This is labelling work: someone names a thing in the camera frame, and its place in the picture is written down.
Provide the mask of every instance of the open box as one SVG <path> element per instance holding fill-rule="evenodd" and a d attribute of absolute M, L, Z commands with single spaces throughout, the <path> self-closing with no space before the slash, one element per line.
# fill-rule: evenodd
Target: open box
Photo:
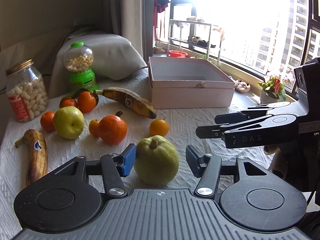
<path fill-rule="evenodd" d="M 156 109 L 228 107 L 234 82 L 205 59 L 150 57 L 151 102 Z"/>

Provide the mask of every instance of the gold jar lid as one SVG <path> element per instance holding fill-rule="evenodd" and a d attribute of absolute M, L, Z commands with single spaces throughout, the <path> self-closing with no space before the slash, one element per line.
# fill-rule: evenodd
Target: gold jar lid
<path fill-rule="evenodd" d="M 22 61 L 16 65 L 14 65 L 13 67 L 7 69 L 5 71 L 6 75 L 9 76 L 13 73 L 16 73 L 18 72 L 19 70 L 22 70 L 24 68 L 27 68 L 29 66 L 31 66 L 33 64 L 33 60 L 32 59 L 28 59 L 28 60 L 25 60 L 25 61 Z"/>

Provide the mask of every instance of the flowering plant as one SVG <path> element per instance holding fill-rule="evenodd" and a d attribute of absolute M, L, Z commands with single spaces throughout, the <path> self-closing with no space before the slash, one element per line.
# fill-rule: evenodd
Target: flowering plant
<path fill-rule="evenodd" d="M 280 101 L 284 101 L 284 85 L 288 81 L 294 82 L 294 78 L 291 72 L 281 72 L 280 69 L 268 66 L 267 73 L 264 76 L 264 82 L 259 82 L 258 85 L 260 85 L 262 87 L 262 90 L 272 98 L 279 98 Z"/>

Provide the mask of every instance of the green gumball machine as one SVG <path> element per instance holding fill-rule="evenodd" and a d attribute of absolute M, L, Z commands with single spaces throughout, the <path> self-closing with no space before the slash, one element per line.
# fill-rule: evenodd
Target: green gumball machine
<path fill-rule="evenodd" d="M 80 88 L 89 91 L 99 89 L 94 72 L 91 69 L 93 52 L 89 46 L 84 45 L 82 41 L 72 43 L 64 55 L 63 63 L 66 69 L 71 72 L 69 79 L 71 93 Z"/>

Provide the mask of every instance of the white flower pot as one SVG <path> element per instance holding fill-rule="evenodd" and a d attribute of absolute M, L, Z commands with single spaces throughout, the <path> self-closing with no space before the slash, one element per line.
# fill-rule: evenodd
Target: white flower pot
<path fill-rule="evenodd" d="M 261 91 L 260 94 L 260 104 L 266 105 L 266 104 L 271 104 L 271 103 L 277 103 L 280 102 L 279 98 L 273 98 L 269 96 L 265 91 Z"/>

